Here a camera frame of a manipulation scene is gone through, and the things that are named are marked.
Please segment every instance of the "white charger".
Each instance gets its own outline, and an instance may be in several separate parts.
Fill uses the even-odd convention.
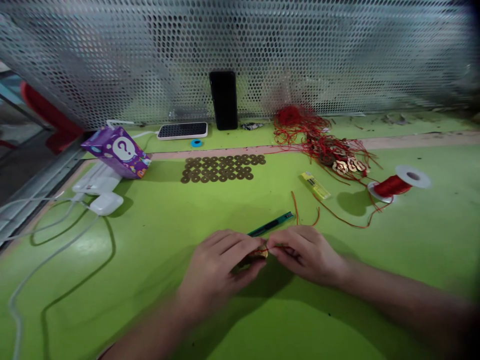
[[[88,208],[100,216],[108,216],[124,203],[124,198],[113,192],[121,179],[122,176],[115,170],[99,161],[77,181],[72,190],[81,197],[85,194],[98,195]]]

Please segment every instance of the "spool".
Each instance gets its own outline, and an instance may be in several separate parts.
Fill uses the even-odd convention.
[[[404,183],[416,187],[416,188],[421,188],[421,189],[428,189],[431,185],[432,182],[430,181],[430,178],[428,177],[427,174],[424,172],[421,172],[420,170],[417,170],[414,167],[407,166],[407,165],[398,165],[395,168],[396,176],[402,180]],[[397,198],[397,195],[389,196],[389,197],[384,197],[379,195],[375,191],[375,186],[377,186],[379,183],[376,181],[372,181],[367,185],[368,191],[370,194],[372,194],[375,198],[380,200],[383,203],[390,204],[395,201]]]

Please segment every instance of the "perforated metal panel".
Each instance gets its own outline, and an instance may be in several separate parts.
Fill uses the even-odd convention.
[[[85,129],[213,119],[209,72],[234,70],[241,117],[469,102],[461,1],[10,0],[0,59]]]

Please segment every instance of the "green tabletop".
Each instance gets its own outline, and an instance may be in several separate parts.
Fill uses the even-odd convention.
[[[429,174],[430,189],[413,188],[357,229],[321,209],[316,228],[339,252],[373,266],[472,297],[479,260],[480,146],[384,149],[375,153],[384,180],[405,164]],[[365,225],[373,210],[365,189],[347,186],[300,153],[266,156],[254,179],[183,184],[185,162],[152,162],[141,180],[123,180],[124,204],[36,273],[18,297],[25,333],[22,359],[94,359],[129,323],[182,279],[195,246],[230,228],[248,233],[295,211],[313,224],[318,203],[299,175],[310,171],[332,193],[326,204]],[[53,207],[38,226],[60,218]],[[10,246],[0,258],[0,354],[13,353],[11,293],[44,258],[84,229],[95,215],[76,205],[68,220]],[[294,225],[295,220],[284,224]],[[258,279],[184,342],[174,359],[383,359],[431,354],[370,306],[310,284],[273,257]]]

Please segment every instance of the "finger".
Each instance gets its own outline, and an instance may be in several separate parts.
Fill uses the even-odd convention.
[[[221,261],[225,270],[232,270],[244,257],[263,245],[260,237],[246,236],[247,238],[243,238],[222,254]]]
[[[250,267],[246,270],[240,271],[237,275],[235,275],[232,279],[233,281],[233,291],[238,293],[248,284],[250,284],[253,280],[255,280],[262,268],[267,265],[266,260],[257,260]]]
[[[238,244],[241,241],[249,241],[252,238],[246,234],[242,234],[239,232],[233,232],[229,234],[228,236],[224,237],[220,241],[218,241],[216,244],[212,245],[211,250],[218,255],[221,255],[225,252],[227,252],[229,249],[234,247],[236,244]]]
[[[309,241],[303,236],[299,235],[295,231],[290,229],[276,231],[270,235],[266,247],[269,249],[274,248],[277,245],[282,247],[289,247],[304,256],[308,253]]]
[[[203,240],[201,244],[206,248],[210,248],[216,243],[218,243],[220,240],[226,238],[228,235],[233,233],[234,231],[230,229],[215,231],[212,235]]]
[[[288,253],[286,253],[282,248],[279,247],[274,247],[268,250],[270,254],[272,254],[280,264],[282,264],[284,267],[286,267],[288,270],[290,270],[292,273],[295,274],[300,274],[302,270],[304,269],[304,266],[302,263],[300,263],[300,259],[296,259],[293,256],[290,256]]]

